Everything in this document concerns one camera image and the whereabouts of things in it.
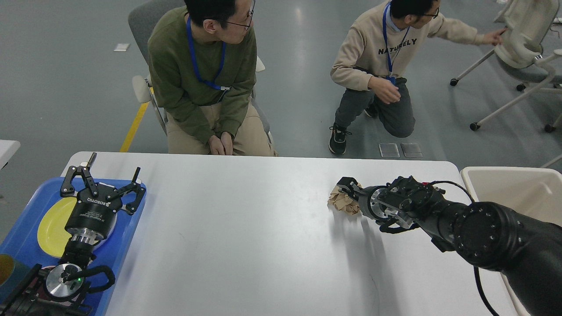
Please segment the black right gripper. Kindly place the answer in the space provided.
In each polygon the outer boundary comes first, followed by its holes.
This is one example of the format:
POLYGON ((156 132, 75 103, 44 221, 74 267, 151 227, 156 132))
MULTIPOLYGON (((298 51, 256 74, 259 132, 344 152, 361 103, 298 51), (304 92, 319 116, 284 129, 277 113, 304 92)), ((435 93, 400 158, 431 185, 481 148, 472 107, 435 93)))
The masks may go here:
POLYGON ((387 190, 385 186, 369 186, 362 188, 355 178, 343 177, 337 182, 337 187, 349 198, 358 200, 357 202, 363 216, 379 221, 380 232, 397 234, 414 230, 418 227, 417 223, 413 223, 410 228, 403 228, 400 225, 391 227, 396 224, 396 220, 389 220, 389 216, 385 213, 386 206, 377 202, 378 196, 387 190))

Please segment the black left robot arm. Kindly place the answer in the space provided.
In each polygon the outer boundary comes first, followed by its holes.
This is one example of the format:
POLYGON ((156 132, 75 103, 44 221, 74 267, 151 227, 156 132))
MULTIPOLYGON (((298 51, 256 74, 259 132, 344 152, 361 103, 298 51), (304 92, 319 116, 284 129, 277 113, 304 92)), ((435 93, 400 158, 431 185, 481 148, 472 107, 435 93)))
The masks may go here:
POLYGON ((88 162, 42 184, 1 244, 3 316, 102 316, 134 236, 146 186, 100 179, 88 162))

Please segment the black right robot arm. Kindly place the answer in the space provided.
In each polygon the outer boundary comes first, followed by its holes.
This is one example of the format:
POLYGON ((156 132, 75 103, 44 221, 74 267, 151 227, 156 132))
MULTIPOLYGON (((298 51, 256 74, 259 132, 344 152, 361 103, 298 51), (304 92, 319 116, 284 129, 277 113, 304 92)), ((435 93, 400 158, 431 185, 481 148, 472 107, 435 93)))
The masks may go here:
POLYGON ((435 182, 398 177, 383 186, 360 188, 343 177, 338 188, 386 233, 421 228, 442 252, 455 251, 478 268, 502 273, 533 316, 559 316, 562 230, 495 202, 465 205, 444 198, 435 182))

